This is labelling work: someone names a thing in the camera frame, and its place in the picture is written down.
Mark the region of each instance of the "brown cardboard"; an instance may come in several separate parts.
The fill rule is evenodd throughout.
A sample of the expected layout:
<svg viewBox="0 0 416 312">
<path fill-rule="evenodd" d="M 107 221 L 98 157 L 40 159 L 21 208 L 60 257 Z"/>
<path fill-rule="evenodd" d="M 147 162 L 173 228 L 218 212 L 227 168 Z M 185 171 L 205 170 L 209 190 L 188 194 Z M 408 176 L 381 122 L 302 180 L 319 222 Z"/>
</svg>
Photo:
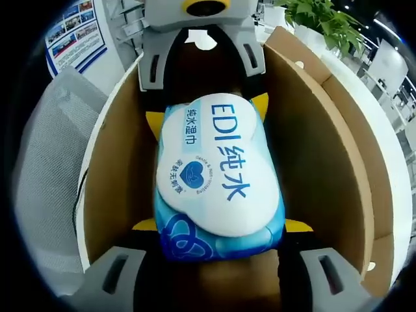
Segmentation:
<svg viewBox="0 0 416 312">
<path fill-rule="evenodd" d="M 370 275 L 371 281 L 366 280 L 365 285 L 370 291 L 374 290 L 378 294 L 380 289 L 387 291 L 393 269 L 394 246 L 393 240 L 387 240 L 385 237 L 393 233 L 393 201 L 387 168 L 376 137 L 361 109 L 344 86 L 330 73 L 325 64 L 295 36 L 282 27 L 277 27 L 265 45 L 293 62 L 302 61 L 304 70 L 331 97 L 351 130 L 359 152 L 363 157 L 370 183 L 374 215 L 374 246 L 376 246 L 378 239 L 383 241 L 383 252 L 378 251 L 377 254 L 372 254 L 371 256 L 372 261 L 376 262 L 375 259 L 383 254 L 383 264 L 378 266 L 376 262 L 376 268 Z"/>
<path fill-rule="evenodd" d="M 374 240 L 372 245 L 371 261 L 376 263 L 376 266 L 365 274 L 362 285 L 373 296 L 384 297 L 389 291 L 393 264 L 393 253 L 389 253 L 389 250 L 392 245 L 393 234 Z"/>
<path fill-rule="evenodd" d="M 365 272 L 374 233 L 361 155 L 327 93 L 277 54 L 265 46 L 270 102 L 265 125 L 269 147 L 276 151 L 287 218 L 309 224 Z"/>
<path fill-rule="evenodd" d="M 238 77 L 232 80 L 236 71 L 221 47 L 200 51 L 187 44 L 178 55 L 174 75 L 186 80 L 175 86 L 175 103 L 238 90 Z M 314 79 L 268 47 L 265 55 L 270 96 L 266 134 L 282 174 L 287 214 L 311 224 L 363 273 L 371 253 L 372 208 L 352 134 Z M 91 262 L 151 216 L 157 143 L 145 119 L 137 77 L 133 70 L 116 94 L 90 161 L 84 230 Z M 271 251 L 237 261 L 181 265 L 174 275 L 203 309 L 275 311 L 280 302 L 276 256 Z M 184 302 L 183 309 L 192 307 Z"/>
<path fill-rule="evenodd" d="M 99 131 L 86 179 L 88 257 L 94 262 L 137 222 L 151 218 L 157 142 L 138 105 L 137 71 L 121 86 Z"/>
</svg>

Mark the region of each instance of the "poster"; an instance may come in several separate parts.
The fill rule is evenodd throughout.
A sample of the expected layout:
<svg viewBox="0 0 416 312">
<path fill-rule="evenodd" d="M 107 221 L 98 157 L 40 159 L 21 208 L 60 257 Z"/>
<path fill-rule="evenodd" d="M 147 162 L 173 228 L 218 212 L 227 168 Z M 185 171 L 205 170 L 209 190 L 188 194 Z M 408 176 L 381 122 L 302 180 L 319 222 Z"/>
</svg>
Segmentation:
<svg viewBox="0 0 416 312">
<path fill-rule="evenodd" d="M 80 73 L 106 52 L 94 0 L 74 2 L 45 36 L 46 60 L 53 76 L 71 65 Z"/>
</svg>

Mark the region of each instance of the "wet wipes package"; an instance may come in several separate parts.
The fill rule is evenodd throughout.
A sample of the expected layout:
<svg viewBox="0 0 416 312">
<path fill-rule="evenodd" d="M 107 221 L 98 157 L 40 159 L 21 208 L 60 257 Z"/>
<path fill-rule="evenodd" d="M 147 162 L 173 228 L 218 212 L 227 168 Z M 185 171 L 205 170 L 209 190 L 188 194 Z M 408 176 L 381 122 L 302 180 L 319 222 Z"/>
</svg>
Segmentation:
<svg viewBox="0 0 416 312">
<path fill-rule="evenodd" d="M 234 259 L 276 247 L 284 204 L 249 101 L 211 94 L 167 108 L 155 220 L 165 256 L 176 261 Z"/>
</svg>

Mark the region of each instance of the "green plant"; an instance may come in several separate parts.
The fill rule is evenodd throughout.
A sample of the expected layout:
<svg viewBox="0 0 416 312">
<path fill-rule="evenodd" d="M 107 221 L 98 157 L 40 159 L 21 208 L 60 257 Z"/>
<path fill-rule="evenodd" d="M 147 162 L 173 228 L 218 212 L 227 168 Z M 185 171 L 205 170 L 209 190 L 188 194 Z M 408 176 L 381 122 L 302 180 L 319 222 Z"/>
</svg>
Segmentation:
<svg viewBox="0 0 416 312">
<path fill-rule="evenodd" d="M 286 22 L 303 25 L 324 35 L 328 49 L 337 47 L 343 55 L 348 53 L 350 44 L 361 51 L 360 34 L 351 25 L 362 25 L 344 12 L 335 11 L 330 0 L 277 0 L 274 5 L 287 6 Z"/>
</svg>

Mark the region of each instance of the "blue heart pattern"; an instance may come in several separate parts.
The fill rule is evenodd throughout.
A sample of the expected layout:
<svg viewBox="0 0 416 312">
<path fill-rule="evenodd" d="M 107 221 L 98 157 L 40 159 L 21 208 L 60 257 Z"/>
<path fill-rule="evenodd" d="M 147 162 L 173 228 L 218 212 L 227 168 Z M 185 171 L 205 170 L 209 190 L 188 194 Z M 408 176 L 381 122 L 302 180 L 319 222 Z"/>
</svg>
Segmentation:
<svg viewBox="0 0 416 312">
<path fill-rule="evenodd" d="M 201 175 L 202 170 L 202 163 L 198 161 L 191 161 L 184 167 L 179 176 L 190 188 L 198 189 L 203 185 L 203 177 Z"/>
</svg>

